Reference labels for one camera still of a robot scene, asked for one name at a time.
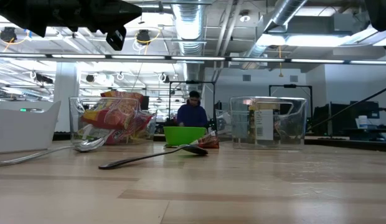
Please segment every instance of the spoon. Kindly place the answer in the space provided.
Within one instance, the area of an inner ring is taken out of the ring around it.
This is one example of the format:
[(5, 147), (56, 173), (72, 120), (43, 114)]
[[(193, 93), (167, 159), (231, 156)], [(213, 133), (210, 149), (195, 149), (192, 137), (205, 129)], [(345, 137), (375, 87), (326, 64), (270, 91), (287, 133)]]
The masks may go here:
[[(89, 125), (85, 126), (84, 127), (85, 130), (91, 130), (91, 127)], [(29, 161), (31, 159), (35, 159), (35, 158), (38, 158), (38, 157), (41, 157), (41, 156), (44, 156), (44, 155), (47, 155), (47, 154), (50, 154), (50, 153), (53, 153), (53, 152), (57, 152), (57, 151), (60, 151), (60, 150), (63, 150), (63, 149), (74, 149), (76, 150), (77, 152), (90, 152), (92, 150), (95, 150), (97, 148), (99, 148), (100, 146), (104, 145), (104, 143), (106, 142), (107, 138), (113, 133), (113, 130), (109, 131), (109, 133), (102, 137), (102, 138), (93, 138), (93, 139), (86, 139), (82, 142), (79, 142), (78, 144), (74, 144), (73, 146), (64, 146), (64, 147), (58, 147), (58, 148), (55, 148), (55, 149), (51, 149), (51, 150), (46, 150), (46, 151), (43, 151), (43, 152), (37, 152), (37, 153), (34, 153), (34, 154), (31, 154), (31, 155), (28, 155), (28, 156), (24, 156), (24, 157), (20, 157), (20, 158), (17, 158), (17, 159), (10, 159), (8, 161), (0, 161), (0, 167), (1, 166), (10, 166), (10, 165), (14, 165), (14, 164), (19, 164), (19, 163), (22, 163), (22, 162), (25, 162), (25, 161)]]
[(148, 156), (140, 156), (140, 157), (138, 156), (138, 157), (122, 159), (122, 160), (119, 160), (119, 161), (114, 161), (114, 162), (111, 162), (109, 164), (105, 164), (105, 165), (99, 166), (99, 169), (115, 169), (115, 168), (117, 168), (117, 167), (119, 167), (121, 165), (130, 163), (130, 162), (139, 161), (141, 159), (147, 159), (147, 158), (152, 158), (152, 157), (156, 157), (156, 156), (163, 156), (163, 155), (166, 155), (166, 154), (171, 154), (171, 153), (177, 152), (177, 151), (179, 151), (181, 149), (183, 149), (185, 151), (188, 151), (188, 152), (191, 152), (191, 153), (194, 153), (194, 154), (201, 155), (201, 156), (204, 156), (204, 155), (208, 154), (207, 150), (202, 149), (202, 148), (200, 148), (198, 146), (195, 146), (195, 145), (182, 145), (182, 146), (178, 147), (177, 149), (169, 151), (169, 152), (160, 152), (160, 153), (155, 153), (155, 154), (151, 154), (151, 155), (148, 155)]

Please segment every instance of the ceiling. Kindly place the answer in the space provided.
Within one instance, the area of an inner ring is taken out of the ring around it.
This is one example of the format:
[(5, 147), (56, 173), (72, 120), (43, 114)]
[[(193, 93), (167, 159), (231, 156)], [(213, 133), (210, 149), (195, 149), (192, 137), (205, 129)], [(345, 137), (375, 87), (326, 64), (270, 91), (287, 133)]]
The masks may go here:
[[(271, 12), (276, 1), (244, 1), (242, 10), (248, 10), (250, 20), (242, 22), (237, 19), (232, 32), (232, 40), (229, 42), (226, 54), (241, 54), (251, 48), (257, 41), (256, 27), (260, 16)], [(205, 46), (204, 55), (214, 56), (217, 41), (220, 35), (220, 26), (224, 19), (225, 9), (228, 1), (218, 0), (205, 10)], [(333, 0), (309, 0), (301, 8), (296, 16), (321, 16), (330, 17), (337, 11), (344, 14), (352, 14), (363, 10), (360, 1), (333, 1)], [(0, 16), (0, 32), (4, 27), (17, 27), (8, 20)], [(80, 28), (73, 34), (68, 28), (48, 27), (45, 38), (31, 34), (29, 36), (24, 29), (16, 28), (17, 40), (20, 44), (7, 45), (0, 39), (0, 52), (13, 53), (72, 53), (72, 54), (147, 54), (147, 55), (178, 55), (179, 46), (176, 42), (177, 35), (174, 27), (174, 18), (170, 14), (144, 13), (142, 18), (137, 18), (125, 25), (127, 37), (120, 52), (114, 51), (105, 41), (105, 34), (100, 32), (92, 33), (86, 28)], [(139, 30), (147, 29), (153, 40), (147, 47), (136, 44), (135, 36)], [(381, 57), (385, 51), (382, 47), (365, 46), (345, 46), (345, 47), (295, 47), (283, 45), (278, 47), (268, 47), (265, 51), (268, 57), (290, 57), (290, 58), (346, 58), (354, 57), (358, 59), (375, 59)], [(184, 71), (181, 63), (121, 63), (121, 62), (77, 62), (81, 71), (81, 86), (98, 86), (101, 83), (89, 83), (86, 81), (87, 75), (111, 75), (114, 76), (115, 87), (167, 87), (168, 84), (159, 81), (159, 75), (164, 73), (169, 75), (171, 80), (184, 80)], [(262, 67), (272, 71), (277, 69), (278, 63), (269, 63)], [(284, 65), (288, 69), (300, 69), (306, 72), (312, 68), (308, 65), (289, 64)], [(5, 84), (12, 85), (40, 85), (31, 78), (31, 71), (41, 73), (55, 81), (56, 62), (49, 61), (28, 61), (0, 58), (0, 80)], [(233, 84), (234, 80), (230, 76), (222, 75), (219, 81), (226, 85)], [(53, 90), (30, 90), (41, 95), (50, 96)], [(83, 90), (83, 95), (98, 95), (104, 90)]]

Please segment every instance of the table surface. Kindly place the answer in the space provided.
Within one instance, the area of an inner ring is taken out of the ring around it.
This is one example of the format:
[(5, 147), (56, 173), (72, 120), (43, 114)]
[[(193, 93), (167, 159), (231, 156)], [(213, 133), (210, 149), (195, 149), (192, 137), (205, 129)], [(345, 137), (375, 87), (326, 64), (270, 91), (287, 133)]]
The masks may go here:
[(162, 145), (66, 149), (0, 167), (0, 224), (386, 223), (386, 152), (243, 150), (225, 142), (206, 157), (179, 151), (97, 168)]

